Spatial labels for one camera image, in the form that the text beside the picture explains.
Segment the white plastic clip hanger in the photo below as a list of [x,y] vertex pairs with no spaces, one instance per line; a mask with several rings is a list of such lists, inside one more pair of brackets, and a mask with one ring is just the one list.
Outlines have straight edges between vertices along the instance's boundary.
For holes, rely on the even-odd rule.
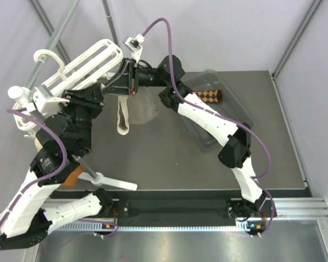
[[[96,83],[124,57],[120,47],[109,39],[96,42],[68,64],[65,64],[55,52],[46,49],[37,50],[33,55],[33,60],[37,62],[40,55],[47,55],[58,64],[57,72],[42,82],[41,86],[49,90],[53,96],[60,98],[66,90],[82,90]],[[13,105],[14,110],[22,108],[27,109],[24,113],[28,116],[31,116],[35,110],[38,111],[33,99],[31,103],[23,106],[17,102]]]

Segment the cream white ribbed sock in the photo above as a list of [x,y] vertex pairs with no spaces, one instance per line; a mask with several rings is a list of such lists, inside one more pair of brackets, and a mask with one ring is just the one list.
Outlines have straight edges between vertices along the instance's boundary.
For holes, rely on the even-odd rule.
[[145,87],[140,87],[134,96],[118,96],[117,131],[126,135],[130,125],[146,124],[158,113],[153,95]]

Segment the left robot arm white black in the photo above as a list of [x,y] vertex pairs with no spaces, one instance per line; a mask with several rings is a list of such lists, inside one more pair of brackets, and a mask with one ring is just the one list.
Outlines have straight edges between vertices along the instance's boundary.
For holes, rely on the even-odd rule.
[[74,186],[83,172],[77,158],[91,151],[92,121],[102,112],[103,100],[100,83],[83,90],[66,90],[57,113],[39,123],[36,140],[41,148],[19,191],[0,212],[0,251],[30,248],[65,224],[111,214],[113,200],[103,188],[85,191],[69,204],[42,207],[53,191]]

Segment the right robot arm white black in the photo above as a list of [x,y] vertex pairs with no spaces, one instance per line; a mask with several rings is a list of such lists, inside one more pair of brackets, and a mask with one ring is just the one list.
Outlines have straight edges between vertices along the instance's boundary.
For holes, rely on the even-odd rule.
[[257,216],[264,210],[267,194],[260,188],[252,165],[253,134],[249,125],[222,118],[181,81],[184,74],[181,61],[175,55],[166,56],[156,68],[124,58],[102,92],[129,97],[136,95],[140,87],[164,87],[159,93],[161,103],[195,122],[221,145],[218,160],[235,175],[246,213]]

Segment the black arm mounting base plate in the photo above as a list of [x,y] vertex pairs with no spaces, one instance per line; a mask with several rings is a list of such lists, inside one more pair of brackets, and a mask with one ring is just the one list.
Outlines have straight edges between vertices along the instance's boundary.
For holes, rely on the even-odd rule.
[[208,227],[235,225],[235,219],[270,218],[269,200],[252,215],[240,200],[225,199],[121,199],[115,218],[123,227]]

